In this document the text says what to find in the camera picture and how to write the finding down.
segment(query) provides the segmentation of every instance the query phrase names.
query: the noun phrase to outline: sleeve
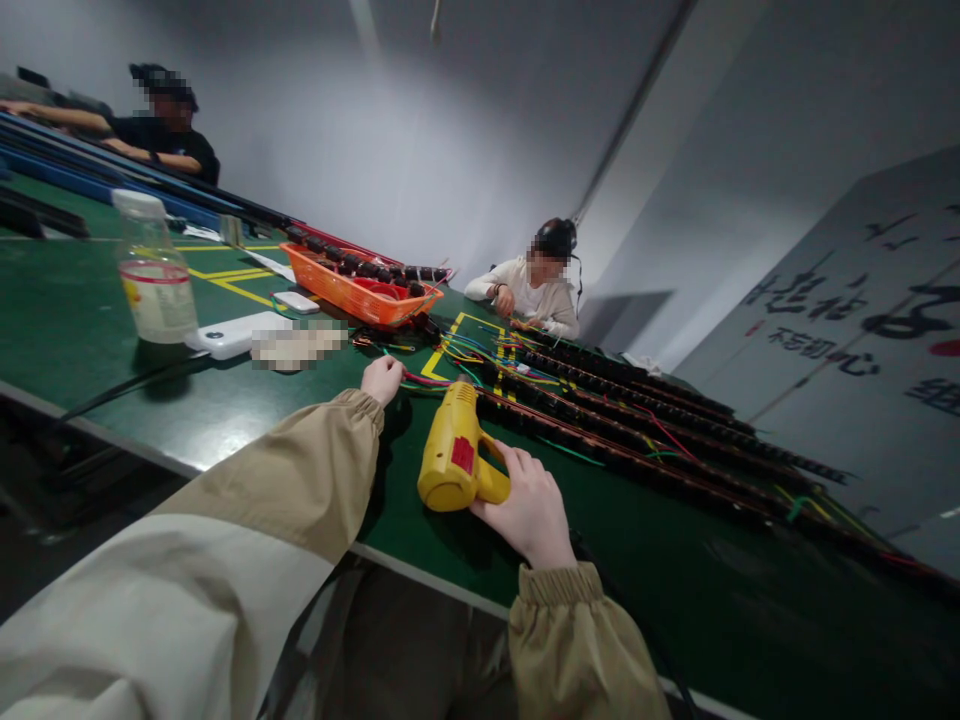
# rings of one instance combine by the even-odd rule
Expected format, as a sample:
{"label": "sleeve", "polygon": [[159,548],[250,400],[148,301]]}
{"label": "sleeve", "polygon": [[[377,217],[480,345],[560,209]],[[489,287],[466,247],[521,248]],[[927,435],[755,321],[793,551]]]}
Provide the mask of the sleeve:
{"label": "sleeve", "polygon": [[184,154],[200,163],[200,172],[197,173],[197,177],[211,185],[216,185],[220,174],[220,161],[217,160],[213,146],[200,133],[190,133],[189,138]]}
{"label": "sleeve", "polygon": [[553,294],[553,307],[548,309],[547,319],[543,321],[543,329],[552,335],[564,340],[576,340],[580,334],[580,321],[577,312],[573,309],[573,300],[570,298],[570,286],[564,284]]}
{"label": "sleeve", "polygon": [[141,118],[108,117],[104,118],[104,120],[106,120],[107,125],[110,126],[110,131],[120,140],[134,147],[140,147],[142,145],[143,126],[140,122]]}
{"label": "sleeve", "polygon": [[475,278],[467,283],[467,287],[464,289],[463,294],[471,300],[480,301],[488,299],[487,290],[490,288],[490,286],[497,283],[509,284],[510,276],[516,265],[517,260],[515,259],[500,263],[490,272],[481,275],[480,277]]}
{"label": "sleeve", "polygon": [[301,410],[71,568],[0,628],[0,717],[255,717],[382,427],[360,390]]}
{"label": "sleeve", "polygon": [[670,719],[640,631],[590,563],[520,569],[510,659],[521,718]]}

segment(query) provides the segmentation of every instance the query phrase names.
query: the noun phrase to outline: heat gun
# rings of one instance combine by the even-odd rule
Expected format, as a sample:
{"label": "heat gun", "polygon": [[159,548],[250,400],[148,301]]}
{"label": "heat gun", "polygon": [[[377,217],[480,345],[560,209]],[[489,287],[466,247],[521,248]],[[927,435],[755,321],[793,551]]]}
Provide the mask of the heat gun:
{"label": "heat gun", "polygon": [[447,388],[433,418],[417,491],[431,510],[463,510],[474,499],[499,505],[510,495],[510,478],[480,457],[480,443],[501,463],[493,438],[477,420],[477,390],[466,375]]}

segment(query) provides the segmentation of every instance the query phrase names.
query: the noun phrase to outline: white cord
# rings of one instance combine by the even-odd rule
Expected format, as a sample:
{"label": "white cord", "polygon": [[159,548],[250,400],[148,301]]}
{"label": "white cord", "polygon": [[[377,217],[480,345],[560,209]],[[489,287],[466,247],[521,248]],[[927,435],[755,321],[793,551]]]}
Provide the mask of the white cord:
{"label": "white cord", "polygon": [[443,7],[443,0],[437,0],[433,6],[433,20],[430,21],[430,39],[437,47],[440,46],[440,8]]}

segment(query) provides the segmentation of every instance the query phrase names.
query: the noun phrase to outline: black cable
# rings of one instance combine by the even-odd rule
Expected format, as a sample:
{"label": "black cable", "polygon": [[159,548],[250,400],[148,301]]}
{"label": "black cable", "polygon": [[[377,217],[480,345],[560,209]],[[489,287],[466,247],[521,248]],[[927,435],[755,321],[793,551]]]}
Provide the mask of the black cable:
{"label": "black cable", "polygon": [[[49,430],[47,430],[47,433],[50,435],[56,433],[64,425],[66,425],[68,422],[70,422],[74,418],[77,418],[80,415],[84,415],[85,413],[88,413],[94,408],[100,407],[101,405],[104,405],[110,402],[111,400],[116,400],[121,395],[124,395],[130,390],[133,390],[141,385],[148,385],[152,382],[156,382],[157,380],[169,380],[171,379],[171,376],[168,376],[165,374],[168,370],[172,368],[183,368],[183,367],[189,366],[190,363],[192,363],[194,360],[207,358],[209,357],[209,355],[210,355],[210,352],[207,350],[198,350],[197,352],[192,353],[185,358],[176,360],[172,363],[168,363],[167,365],[161,365],[160,367],[154,368],[153,370],[147,370],[146,372],[140,373],[136,377],[130,378],[129,380],[125,380],[119,385],[114,385],[109,390],[104,390],[99,395],[96,395],[95,397],[92,397],[89,400],[86,400],[80,403],[79,405],[74,406],[73,409],[68,410],[63,415],[58,417],[56,421],[54,421],[54,423],[50,426]],[[206,363],[204,363],[197,369],[198,370],[203,369],[204,367],[206,367]]]}
{"label": "black cable", "polygon": [[571,255],[570,257],[576,258],[577,263],[580,266],[580,289],[577,291],[577,320],[580,319],[580,296],[583,295],[583,260],[581,260],[576,255]]}
{"label": "black cable", "polygon": [[657,657],[659,657],[663,662],[667,673],[671,678],[673,678],[674,685],[677,686],[680,696],[687,705],[687,712],[690,714],[691,720],[700,720],[700,711],[697,709],[697,704],[693,701],[693,695],[690,693],[690,688],[687,687],[687,681],[677,670],[676,665],[674,665],[673,660],[671,659],[670,654],[667,652],[667,648],[663,643],[663,640],[659,635],[657,635],[649,623],[645,622],[630,608],[626,602],[626,595],[624,595],[623,590],[619,585],[617,585],[616,582],[614,582],[613,578],[611,578],[610,575],[604,570],[603,566],[597,562],[597,558],[590,551],[590,548],[588,548],[583,542],[583,536],[573,529],[570,530],[570,544],[573,546],[573,554],[577,556],[578,560],[593,563],[593,566],[597,569],[597,575],[600,576],[600,582],[603,583],[607,595],[609,595],[614,602],[627,611],[627,614],[633,619],[633,622],[635,622],[637,627],[640,629],[640,634],[643,635],[644,639],[647,641],[647,645],[650,646],[650,648],[657,654]]}

